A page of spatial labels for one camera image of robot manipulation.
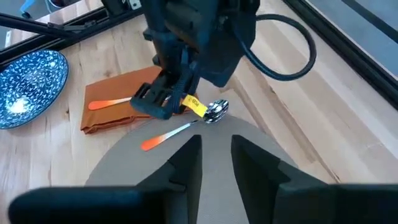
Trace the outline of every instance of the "wooden surface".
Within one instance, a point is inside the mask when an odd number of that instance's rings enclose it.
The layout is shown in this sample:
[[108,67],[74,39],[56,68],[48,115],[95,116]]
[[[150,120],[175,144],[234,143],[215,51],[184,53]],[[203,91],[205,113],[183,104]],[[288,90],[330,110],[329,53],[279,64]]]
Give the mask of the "wooden surface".
[[[259,13],[265,12],[303,24],[280,0],[263,1]],[[58,100],[33,122],[0,131],[2,223],[8,203],[28,189],[83,185],[107,150],[146,122],[94,135],[79,129],[87,84],[152,65],[155,50],[142,36],[145,28],[140,16],[63,50],[70,78]],[[224,88],[202,80],[200,99],[228,99],[232,115],[272,136],[303,171],[325,182],[397,182],[398,112],[311,33],[318,58],[307,76],[278,82],[243,58]],[[278,22],[258,23],[252,49],[286,73],[302,68],[308,57],[303,37]]]
[[[87,12],[95,10],[101,6],[103,6],[103,4],[100,0],[80,0],[61,10],[55,11],[47,16],[41,17],[36,21],[43,22],[45,24],[48,22],[52,22],[54,24],[63,24],[74,18],[82,16]],[[37,34],[18,29],[9,30],[7,31],[6,34],[6,41],[4,43],[4,48],[19,43],[35,35]]]

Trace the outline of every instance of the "blue and white patterned bowl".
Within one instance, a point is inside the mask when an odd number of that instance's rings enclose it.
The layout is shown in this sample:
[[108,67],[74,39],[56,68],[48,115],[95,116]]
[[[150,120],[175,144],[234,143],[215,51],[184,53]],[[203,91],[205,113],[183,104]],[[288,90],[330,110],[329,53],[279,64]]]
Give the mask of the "blue and white patterned bowl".
[[47,109],[65,86],[67,59],[53,50],[27,54],[0,73],[0,129],[25,124]]

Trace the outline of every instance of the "folded cloth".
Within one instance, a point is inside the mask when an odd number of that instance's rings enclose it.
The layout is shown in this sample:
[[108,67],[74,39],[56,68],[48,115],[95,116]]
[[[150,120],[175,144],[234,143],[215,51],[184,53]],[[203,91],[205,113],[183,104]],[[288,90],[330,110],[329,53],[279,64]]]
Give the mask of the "folded cloth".
[[152,83],[161,68],[152,66],[127,72],[86,86],[85,104],[80,129],[85,134],[132,123],[137,119],[150,118],[134,110],[129,102],[120,103],[99,110],[89,110],[88,104],[97,100],[115,100],[133,96],[145,82]]

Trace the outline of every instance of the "yellow tag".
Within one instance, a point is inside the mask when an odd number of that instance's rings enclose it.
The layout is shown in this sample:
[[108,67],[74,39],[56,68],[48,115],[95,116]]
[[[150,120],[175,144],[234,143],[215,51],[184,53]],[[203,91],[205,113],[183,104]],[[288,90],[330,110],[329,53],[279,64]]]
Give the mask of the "yellow tag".
[[182,101],[182,105],[185,105],[193,110],[197,115],[201,118],[205,115],[207,110],[207,106],[203,105],[199,102],[199,100],[191,95],[187,95],[185,99]]

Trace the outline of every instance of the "spoon with orange handle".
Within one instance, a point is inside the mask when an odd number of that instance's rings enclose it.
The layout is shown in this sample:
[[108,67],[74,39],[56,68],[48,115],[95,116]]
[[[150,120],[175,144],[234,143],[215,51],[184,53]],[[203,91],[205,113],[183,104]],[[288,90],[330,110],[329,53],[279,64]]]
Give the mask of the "spoon with orange handle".
[[106,107],[113,106],[113,105],[116,105],[119,103],[124,103],[124,102],[130,101],[130,99],[131,99],[131,97],[121,98],[121,99],[117,99],[117,100],[92,101],[88,104],[88,109],[98,110],[98,109],[106,108]]
[[[228,111],[228,108],[229,108],[228,100],[216,100],[210,103],[209,106],[207,107],[205,115],[203,116],[203,121],[207,124],[219,121]],[[198,122],[198,120],[191,121],[179,128],[174,129],[173,131],[169,131],[165,134],[161,134],[159,136],[155,136],[151,139],[145,140],[141,144],[141,149],[144,151],[149,151],[154,147],[158,146],[160,143],[166,141],[168,138],[171,138],[175,134],[189,128],[191,125],[195,124],[196,122]]]

